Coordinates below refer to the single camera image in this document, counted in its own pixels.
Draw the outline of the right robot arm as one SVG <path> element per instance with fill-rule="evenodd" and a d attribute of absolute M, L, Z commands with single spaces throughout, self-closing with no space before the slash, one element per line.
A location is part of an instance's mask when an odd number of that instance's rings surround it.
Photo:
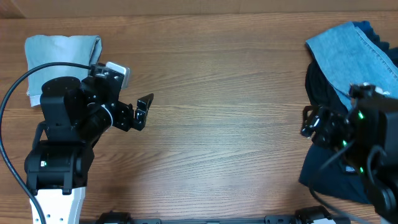
<path fill-rule="evenodd" d="M 354 106 L 339 114 L 326 106 L 303 109 L 302 136 L 334 154 L 310 179 L 308 188 L 315 200 L 350 220 L 361 219 L 321 199 L 315 181 L 324 170 L 342 157 L 361 178 L 375 212 L 388 223 L 397 223 L 397 99 L 378 86 L 351 85 Z"/>

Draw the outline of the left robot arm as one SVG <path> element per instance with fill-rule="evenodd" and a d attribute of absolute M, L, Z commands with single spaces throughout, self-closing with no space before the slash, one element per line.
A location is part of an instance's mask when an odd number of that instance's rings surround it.
<path fill-rule="evenodd" d="M 108 62 L 92 65 L 82 80 L 58 77 L 42 85 L 44 121 L 24 164 L 27 188 L 37 201 L 34 223 L 79 223 L 101 135 L 111 127 L 144 129 L 154 96 L 143 96 L 136 105 L 120 102 L 128 76 L 127 68 Z"/>

